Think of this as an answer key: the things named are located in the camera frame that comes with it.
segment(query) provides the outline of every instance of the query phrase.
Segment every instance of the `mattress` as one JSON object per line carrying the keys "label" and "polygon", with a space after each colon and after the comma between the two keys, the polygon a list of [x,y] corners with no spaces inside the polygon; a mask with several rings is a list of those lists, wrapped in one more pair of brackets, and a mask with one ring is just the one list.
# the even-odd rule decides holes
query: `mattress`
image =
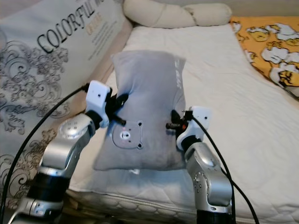
{"label": "mattress", "polygon": [[[230,25],[136,27],[124,50],[138,49],[186,58],[187,107],[212,109],[209,132],[260,221],[299,223],[299,102],[251,67]],[[107,84],[117,91],[114,73]],[[194,222],[192,181],[186,170],[94,171],[104,134],[100,129],[91,139],[71,179],[68,193],[81,210],[156,222]],[[239,193],[236,215],[239,222],[253,222]]]}

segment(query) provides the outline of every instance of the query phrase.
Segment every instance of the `cartoon print blanket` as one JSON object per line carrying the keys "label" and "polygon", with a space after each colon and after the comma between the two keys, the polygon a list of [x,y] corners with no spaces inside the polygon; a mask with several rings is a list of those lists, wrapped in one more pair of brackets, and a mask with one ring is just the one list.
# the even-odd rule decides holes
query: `cartoon print blanket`
{"label": "cartoon print blanket", "polygon": [[251,65],[299,99],[299,16],[232,17]]}

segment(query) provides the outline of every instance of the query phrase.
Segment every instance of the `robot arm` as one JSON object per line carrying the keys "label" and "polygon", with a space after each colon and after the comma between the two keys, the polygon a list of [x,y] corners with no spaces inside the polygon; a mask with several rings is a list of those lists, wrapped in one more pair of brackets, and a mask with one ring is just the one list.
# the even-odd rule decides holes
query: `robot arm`
{"label": "robot arm", "polygon": [[127,100],[127,95],[111,97],[112,89],[91,81],[86,96],[86,113],[66,120],[46,147],[38,173],[25,198],[8,224],[54,224],[59,221],[63,197],[69,187],[80,153],[98,128],[109,125]]}
{"label": "robot arm", "polygon": [[173,114],[172,117],[177,118],[172,119],[172,124],[167,124],[166,127],[180,133],[177,146],[185,153],[186,169],[193,182],[197,223],[231,224],[232,186],[222,173],[217,157],[202,142],[204,132],[194,120],[188,118],[190,114],[205,129],[208,128],[211,112],[199,106],[190,107],[183,119],[178,119],[178,115]]}
{"label": "robot arm", "polygon": [[[69,187],[83,148],[95,131],[114,119],[114,115],[128,96],[111,97],[112,89],[91,81],[86,96],[86,113],[66,120],[58,129],[56,138],[46,147],[38,173],[27,196],[22,199],[8,224],[55,224],[59,221],[65,191]],[[191,107],[193,116],[208,128],[210,111]],[[185,153],[186,168],[192,178],[197,209],[197,222],[202,224],[231,224],[232,188],[221,172],[218,159],[202,142],[201,128],[185,114],[175,116],[166,128],[177,130],[177,146]]]}

